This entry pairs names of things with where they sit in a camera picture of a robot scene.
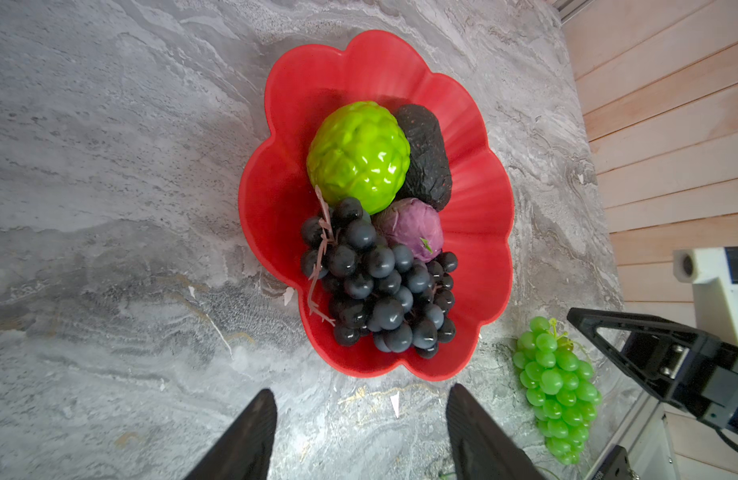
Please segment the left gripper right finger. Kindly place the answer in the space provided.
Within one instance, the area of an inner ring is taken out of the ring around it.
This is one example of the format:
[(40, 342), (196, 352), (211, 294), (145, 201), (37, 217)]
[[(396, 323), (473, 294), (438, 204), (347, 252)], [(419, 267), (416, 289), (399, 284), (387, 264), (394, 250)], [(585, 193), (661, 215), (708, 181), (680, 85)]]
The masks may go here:
[(459, 383), (450, 389), (446, 420), (457, 479), (543, 479), (528, 455)]

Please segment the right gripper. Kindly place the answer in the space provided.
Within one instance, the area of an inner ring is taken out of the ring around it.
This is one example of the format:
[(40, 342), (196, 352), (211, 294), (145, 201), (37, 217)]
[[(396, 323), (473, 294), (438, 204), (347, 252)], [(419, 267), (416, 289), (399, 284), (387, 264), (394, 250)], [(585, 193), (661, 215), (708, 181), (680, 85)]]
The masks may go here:
[(648, 314), (573, 307), (567, 320), (646, 392), (738, 435), (738, 347)]

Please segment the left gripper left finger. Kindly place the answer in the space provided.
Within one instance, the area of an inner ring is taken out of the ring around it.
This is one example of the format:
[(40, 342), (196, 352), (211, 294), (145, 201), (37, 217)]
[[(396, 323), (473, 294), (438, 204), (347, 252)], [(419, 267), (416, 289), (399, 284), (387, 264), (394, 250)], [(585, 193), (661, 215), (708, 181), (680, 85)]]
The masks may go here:
[(185, 480), (265, 480), (278, 411), (270, 389), (261, 390)]

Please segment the green grape bunch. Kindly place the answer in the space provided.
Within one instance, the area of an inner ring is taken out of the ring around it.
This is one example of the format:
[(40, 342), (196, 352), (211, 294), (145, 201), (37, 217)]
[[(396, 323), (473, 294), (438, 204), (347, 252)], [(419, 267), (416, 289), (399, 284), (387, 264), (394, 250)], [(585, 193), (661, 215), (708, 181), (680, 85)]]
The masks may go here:
[(536, 316), (517, 340), (512, 361), (549, 453), (563, 465), (580, 461), (603, 395), (596, 371), (555, 318)]

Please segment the black grape bunch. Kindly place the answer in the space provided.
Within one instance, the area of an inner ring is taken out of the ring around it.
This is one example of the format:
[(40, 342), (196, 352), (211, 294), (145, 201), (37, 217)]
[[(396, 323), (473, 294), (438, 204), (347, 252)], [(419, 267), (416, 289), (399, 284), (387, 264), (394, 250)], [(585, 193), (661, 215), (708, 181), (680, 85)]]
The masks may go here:
[(383, 353), (431, 359), (457, 334), (450, 313), (458, 258), (443, 248), (432, 261), (419, 260), (407, 246), (391, 246), (374, 216), (348, 197), (303, 222), (307, 310), (331, 326), (340, 346), (370, 337)]

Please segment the purple fig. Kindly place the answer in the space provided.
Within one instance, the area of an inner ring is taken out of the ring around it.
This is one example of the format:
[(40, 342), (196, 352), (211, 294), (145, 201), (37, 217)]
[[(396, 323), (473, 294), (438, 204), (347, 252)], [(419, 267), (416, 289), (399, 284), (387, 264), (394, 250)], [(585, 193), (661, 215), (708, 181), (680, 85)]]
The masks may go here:
[(393, 246), (407, 246), (424, 262), (435, 259), (444, 246), (439, 212), (417, 198), (393, 202), (373, 218), (377, 231)]

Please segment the dark avocado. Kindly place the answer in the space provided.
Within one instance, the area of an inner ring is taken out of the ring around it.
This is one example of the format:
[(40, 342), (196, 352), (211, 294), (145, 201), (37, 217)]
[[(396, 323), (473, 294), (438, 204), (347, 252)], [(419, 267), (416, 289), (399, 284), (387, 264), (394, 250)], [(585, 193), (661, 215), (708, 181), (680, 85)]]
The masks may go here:
[(451, 200), (453, 178), (438, 118), (418, 104), (401, 106), (395, 117), (410, 145), (409, 170), (396, 197), (417, 198), (441, 212)]

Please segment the green custard apple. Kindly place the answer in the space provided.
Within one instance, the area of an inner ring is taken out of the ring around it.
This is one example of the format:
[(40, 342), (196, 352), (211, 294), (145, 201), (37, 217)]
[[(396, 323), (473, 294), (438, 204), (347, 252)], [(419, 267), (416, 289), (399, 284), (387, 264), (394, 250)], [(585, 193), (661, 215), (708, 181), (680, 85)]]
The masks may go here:
[(410, 168), (410, 144), (396, 117), (373, 101), (330, 114), (309, 147), (307, 172), (332, 207), (351, 197), (374, 215), (393, 203)]

